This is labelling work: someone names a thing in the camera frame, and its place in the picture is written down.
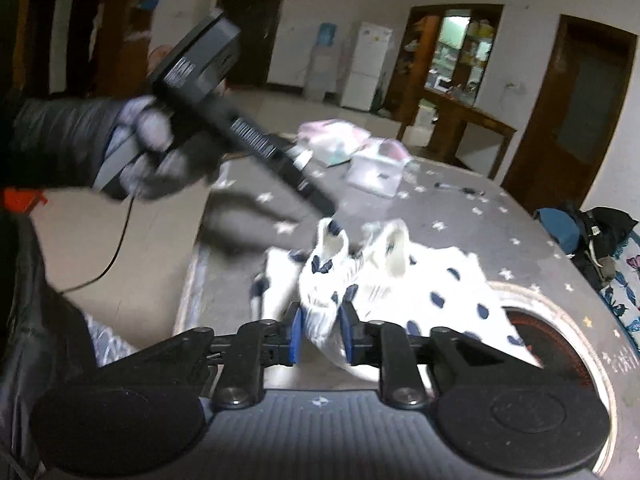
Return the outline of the gloved left hand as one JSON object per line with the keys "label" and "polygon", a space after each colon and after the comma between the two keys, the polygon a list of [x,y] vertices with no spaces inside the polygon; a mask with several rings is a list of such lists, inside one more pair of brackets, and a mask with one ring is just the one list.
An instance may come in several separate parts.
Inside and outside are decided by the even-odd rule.
{"label": "gloved left hand", "polygon": [[213,133],[150,96],[27,100],[1,133],[1,185],[158,200],[215,177],[226,151]]}

